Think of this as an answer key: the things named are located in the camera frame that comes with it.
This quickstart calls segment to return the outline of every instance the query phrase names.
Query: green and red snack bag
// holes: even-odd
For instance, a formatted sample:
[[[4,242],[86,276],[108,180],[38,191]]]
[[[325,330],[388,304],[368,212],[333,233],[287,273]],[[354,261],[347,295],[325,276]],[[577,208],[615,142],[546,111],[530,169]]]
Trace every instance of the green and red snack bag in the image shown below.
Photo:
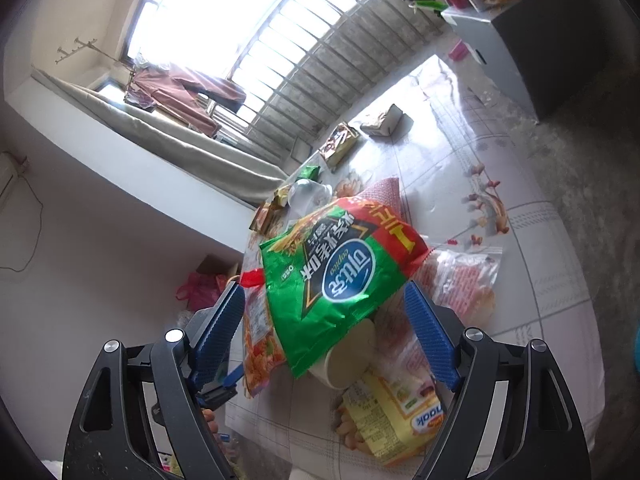
[[[393,209],[340,198],[260,245],[273,324],[295,377],[375,311],[428,255]]]

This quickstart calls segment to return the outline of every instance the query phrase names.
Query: floor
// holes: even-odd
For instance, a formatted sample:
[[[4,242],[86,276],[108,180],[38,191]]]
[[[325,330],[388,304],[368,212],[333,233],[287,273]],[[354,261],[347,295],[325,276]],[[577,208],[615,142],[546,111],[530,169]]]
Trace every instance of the floor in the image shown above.
[[[470,56],[458,63],[446,58],[455,41],[451,33],[444,34],[417,55],[414,66],[409,62],[391,79],[439,54],[502,118],[529,159],[572,238],[600,329],[607,407],[591,453],[593,477],[636,478],[640,376],[633,344],[640,322],[640,73],[612,62],[550,118],[536,123],[494,88]],[[277,478],[287,477],[290,465],[240,440],[245,467],[256,474],[278,470]]]

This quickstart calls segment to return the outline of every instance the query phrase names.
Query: metal screw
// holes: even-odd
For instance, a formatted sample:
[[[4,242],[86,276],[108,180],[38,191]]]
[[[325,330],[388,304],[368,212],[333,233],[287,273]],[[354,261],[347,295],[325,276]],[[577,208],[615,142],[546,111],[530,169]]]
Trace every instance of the metal screw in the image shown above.
[[[478,328],[467,328],[465,336],[467,339],[471,339],[471,341],[480,341],[484,337],[484,334],[482,330]]]
[[[184,332],[179,328],[174,328],[173,330],[169,330],[166,334],[164,334],[164,338],[169,343],[177,343],[184,337]]]
[[[546,343],[542,339],[532,339],[531,348],[536,352],[546,352]]]
[[[111,352],[115,352],[119,346],[120,343],[118,343],[115,339],[112,339],[111,341],[107,341],[104,344],[104,351],[110,354]]]

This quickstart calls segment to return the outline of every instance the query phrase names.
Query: curtain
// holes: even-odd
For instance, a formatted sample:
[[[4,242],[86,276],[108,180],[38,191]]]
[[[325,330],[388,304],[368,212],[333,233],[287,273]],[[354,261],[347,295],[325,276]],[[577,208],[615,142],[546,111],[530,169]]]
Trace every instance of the curtain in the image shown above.
[[[163,117],[34,70],[32,77],[92,118],[230,195],[251,204],[273,196],[287,175],[277,166]]]

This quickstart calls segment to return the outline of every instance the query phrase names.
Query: cable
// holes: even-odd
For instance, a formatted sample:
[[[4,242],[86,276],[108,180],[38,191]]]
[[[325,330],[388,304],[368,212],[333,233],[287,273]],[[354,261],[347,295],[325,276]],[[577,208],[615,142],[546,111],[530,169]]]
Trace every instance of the cable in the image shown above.
[[[29,189],[31,189],[31,193],[33,197],[36,199],[38,204],[40,204],[40,227],[38,228],[38,236],[36,236],[36,243],[33,246],[33,251],[31,252],[31,256],[29,257],[27,263],[24,264],[23,268],[18,270],[18,269],[14,269],[13,267],[0,266],[0,270],[11,270],[12,272],[16,272],[16,273],[23,272],[24,270],[26,270],[26,268],[29,267],[29,264],[33,260],[33,257],[36,255],[36,249],[38,248],[38,242],[40,241],[40,234],[42,232],[42,210],[44,209],[44,204],[40,201],[40,199],[36,195],[36,192],[33,190],[33,187],[31,187],[31,184],[29,184],[29,181],[27,180],[27,178],[23,175],[19,175],[18,178],[23,179],[27,183],[27,186],[29,186]]]

